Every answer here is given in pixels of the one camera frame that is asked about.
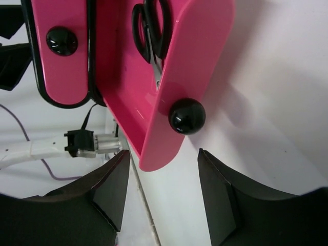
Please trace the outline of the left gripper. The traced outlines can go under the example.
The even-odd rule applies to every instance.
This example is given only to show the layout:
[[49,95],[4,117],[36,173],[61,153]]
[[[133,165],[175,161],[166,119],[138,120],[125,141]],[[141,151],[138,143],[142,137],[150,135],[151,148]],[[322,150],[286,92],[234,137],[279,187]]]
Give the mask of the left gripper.
[[[20,5],[1,5],[1,37],[12,38],[25,23]],[[32,61],[29,43],[1,45],[1,89],[12,91]]]

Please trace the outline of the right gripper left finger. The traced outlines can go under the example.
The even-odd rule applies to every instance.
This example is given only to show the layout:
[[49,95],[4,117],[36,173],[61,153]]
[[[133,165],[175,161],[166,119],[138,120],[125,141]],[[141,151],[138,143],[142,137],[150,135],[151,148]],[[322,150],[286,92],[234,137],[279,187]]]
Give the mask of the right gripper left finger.
[[98,169],[44,196],[1,195],[1,245],[115,245],[130,168],[122,150]]

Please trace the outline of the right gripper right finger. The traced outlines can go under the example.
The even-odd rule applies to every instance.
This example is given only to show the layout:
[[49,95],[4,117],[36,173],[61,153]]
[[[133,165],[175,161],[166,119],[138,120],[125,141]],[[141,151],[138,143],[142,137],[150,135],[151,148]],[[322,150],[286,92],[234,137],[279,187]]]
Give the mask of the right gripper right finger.
[[294,195],[261,184],[199,150],[212,245],[327,245],[327,188]]

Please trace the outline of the black handled scissors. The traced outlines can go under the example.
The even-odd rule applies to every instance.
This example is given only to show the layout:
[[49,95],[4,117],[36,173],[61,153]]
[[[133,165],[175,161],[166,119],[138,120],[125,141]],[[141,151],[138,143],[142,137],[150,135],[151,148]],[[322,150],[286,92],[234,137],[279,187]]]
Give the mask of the black handled scissors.
[[[156,3],[160,4],[162,24],[159,24]],[[143,1],[132,9],[134,44],[143,59],[152,66],[158,90],[162,76],[162,60],[168,53],[172,37],[172,15],[169,1]]]

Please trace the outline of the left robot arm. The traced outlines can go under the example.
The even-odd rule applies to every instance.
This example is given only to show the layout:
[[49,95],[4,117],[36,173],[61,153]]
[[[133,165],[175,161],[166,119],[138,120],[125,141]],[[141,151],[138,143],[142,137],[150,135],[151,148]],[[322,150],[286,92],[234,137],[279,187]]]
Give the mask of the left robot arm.
[[[34,67],[42,98],[62,108],[92,100],[103,106],[96,81],[96,1],[21,1],[1,5],[1,37],[10,39],[22,25],[29,41],[1,46],[1,89],[13,90],[27,67]],[[80,129],[62,136],[1,147],[1,167],[53,157],[94,158],[122,149],[118,133]]]

